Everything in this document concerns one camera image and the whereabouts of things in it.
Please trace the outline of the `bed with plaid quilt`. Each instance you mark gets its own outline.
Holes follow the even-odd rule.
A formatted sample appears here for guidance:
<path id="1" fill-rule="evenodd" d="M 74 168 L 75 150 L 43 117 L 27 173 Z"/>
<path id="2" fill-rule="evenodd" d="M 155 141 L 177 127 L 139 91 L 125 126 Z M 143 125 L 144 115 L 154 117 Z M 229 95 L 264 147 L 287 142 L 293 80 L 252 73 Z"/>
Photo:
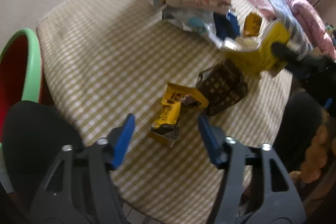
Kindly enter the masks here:
<path id="1" fill-rule="evenodd" d="M 278 19 L 290 33 L 294 49 L 300 56 L 307 55 L 313 50 L 313 46 L 308 39 L 298 20 L 292 14 L 285 0 L 248 0 L 254 5 L 268 20 Z"/>

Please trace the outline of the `pink folded duvet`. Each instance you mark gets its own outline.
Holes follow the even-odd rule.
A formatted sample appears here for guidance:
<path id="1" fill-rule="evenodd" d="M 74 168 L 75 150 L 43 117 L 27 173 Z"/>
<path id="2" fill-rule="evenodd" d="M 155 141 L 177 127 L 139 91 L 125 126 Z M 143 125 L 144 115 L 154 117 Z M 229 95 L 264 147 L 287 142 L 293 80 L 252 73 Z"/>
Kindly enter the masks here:
<path id="1" fill-rule="evenodd" d="M 323 20 L 307 0 L 286 0 L 292 14 L 297 19 L 314 48 L 335 61 L 335 46 Z"/>

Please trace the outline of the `dark brown patterned wrapper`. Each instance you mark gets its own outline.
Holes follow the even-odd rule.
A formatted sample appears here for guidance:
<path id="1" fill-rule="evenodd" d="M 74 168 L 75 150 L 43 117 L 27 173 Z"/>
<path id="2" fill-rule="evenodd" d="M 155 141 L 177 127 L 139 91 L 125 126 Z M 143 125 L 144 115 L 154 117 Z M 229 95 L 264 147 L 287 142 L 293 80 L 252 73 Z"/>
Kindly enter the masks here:
<path id="1" fill-rule="evenodd" d="M 205 113 L 210 117 L 234 106 L 248 94 L 243 74 L 228 59 L 199 73 L 196 88 L 209 101 Z"/>

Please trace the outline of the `beige checkered tablecloth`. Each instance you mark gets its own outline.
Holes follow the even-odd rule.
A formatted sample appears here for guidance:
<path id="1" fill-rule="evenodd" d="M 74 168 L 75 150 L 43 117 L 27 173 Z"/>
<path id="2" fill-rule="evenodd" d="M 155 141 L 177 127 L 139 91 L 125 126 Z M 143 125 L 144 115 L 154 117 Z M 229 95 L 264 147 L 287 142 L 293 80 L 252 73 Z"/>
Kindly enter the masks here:
<path id="1" fill-rule="evenodd" d="M 181 114 L 173 147 L 148 134 L 168 83 L 193 87 L 221 62 L 213 43 L 162 21 L 149 0 L 67 0 L 37 35 L 52 99 L 85 144 L 135 115 L 126 158 L 111 174 L 122 198 L 161 223 L 205 223 L 223 174 L 203 145 L 198 110 Z"/>

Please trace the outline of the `dark blue snack wrapper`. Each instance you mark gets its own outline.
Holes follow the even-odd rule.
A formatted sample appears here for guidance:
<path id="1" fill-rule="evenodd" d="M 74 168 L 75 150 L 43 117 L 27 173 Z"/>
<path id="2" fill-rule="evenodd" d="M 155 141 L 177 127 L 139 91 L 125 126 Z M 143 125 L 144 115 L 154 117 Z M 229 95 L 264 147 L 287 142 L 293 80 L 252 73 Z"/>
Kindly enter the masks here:
<path id="1" fill-rule="evenodd" d="M 236 39 L 240 36 L 240 25 L 235 12 L 228 10 L 223 14 L 214 13 L 214 22 L 216 28 L 216 36 L 221 40 L 225 38 Z"/>

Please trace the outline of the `green red trash bin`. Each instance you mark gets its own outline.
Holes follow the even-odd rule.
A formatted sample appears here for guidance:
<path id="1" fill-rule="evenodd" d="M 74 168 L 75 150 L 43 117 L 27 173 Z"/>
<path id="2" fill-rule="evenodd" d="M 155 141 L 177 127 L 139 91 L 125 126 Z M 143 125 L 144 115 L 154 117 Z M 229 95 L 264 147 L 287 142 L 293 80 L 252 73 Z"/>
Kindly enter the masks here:
<path id="1" fill-rule="evenodd" d="M 1 128 L 8 111 L 17 102 L 41 102 L 43 64 L 39 40 L 33 30 L 18 30 L 3 48 L 0 84 Z"/>

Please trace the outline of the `yellow black candy wrapper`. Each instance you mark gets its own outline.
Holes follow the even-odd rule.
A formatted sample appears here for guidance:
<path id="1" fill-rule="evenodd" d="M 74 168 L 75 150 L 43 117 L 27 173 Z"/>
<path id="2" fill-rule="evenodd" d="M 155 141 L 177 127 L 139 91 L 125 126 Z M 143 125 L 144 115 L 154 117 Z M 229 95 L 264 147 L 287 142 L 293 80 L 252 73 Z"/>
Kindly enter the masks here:
<path id="1" fill-rule="evenodd" d="M 183 107 L 205 109 L 208 99 L 197 89 L 168 83 L 158 118 L 151 124 L 149 137 L 173 147 L 179 139 L 178 122 Z"/>

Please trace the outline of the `yellow snack bag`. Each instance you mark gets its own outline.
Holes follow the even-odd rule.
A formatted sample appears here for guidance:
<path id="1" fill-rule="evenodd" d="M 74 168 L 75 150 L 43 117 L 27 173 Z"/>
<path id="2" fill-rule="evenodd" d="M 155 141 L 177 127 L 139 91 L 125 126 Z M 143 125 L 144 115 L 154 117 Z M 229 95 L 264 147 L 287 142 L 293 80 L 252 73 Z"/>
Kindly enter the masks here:
<path id="1" fill-rule="evenodd" d="M 224 50 L 224 56 L 249 77 L 259 78 L 262 71 L 275 77 L 286 65 L 272 52 L 272 44 L 287 45 L 290 33 L 279 20 L 270 21 L 256 38 L 237 37 L 230 45 L 233 49 Z"/>

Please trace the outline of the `silver blue foil bag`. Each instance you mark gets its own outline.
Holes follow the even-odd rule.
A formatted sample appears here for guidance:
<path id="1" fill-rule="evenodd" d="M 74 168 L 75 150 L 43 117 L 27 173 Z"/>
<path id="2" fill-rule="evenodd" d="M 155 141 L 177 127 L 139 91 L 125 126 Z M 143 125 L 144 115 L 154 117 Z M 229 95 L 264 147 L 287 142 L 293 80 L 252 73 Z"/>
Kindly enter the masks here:
<path id="1" fill-rule="evenodd" d="M 217 37 L 214 13 L 192 8 L 166 6 L 162 10 L 162 20 L 183 31 L 195 32 L 221 49 L 223 41 Z"/>

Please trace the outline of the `small gold candy wrapper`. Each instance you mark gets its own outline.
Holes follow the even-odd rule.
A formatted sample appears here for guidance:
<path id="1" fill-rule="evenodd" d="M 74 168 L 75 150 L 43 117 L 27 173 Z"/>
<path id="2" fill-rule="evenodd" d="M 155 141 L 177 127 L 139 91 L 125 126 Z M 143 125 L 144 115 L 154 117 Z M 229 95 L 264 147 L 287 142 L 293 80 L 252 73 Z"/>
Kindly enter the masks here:
<path id="1" fill-rule="evenodd" d="M 259 36 L 262 22 L 261 16 L 253 12 L 249 13 L 245 18 L 243 35 L 245 37 Z"/>

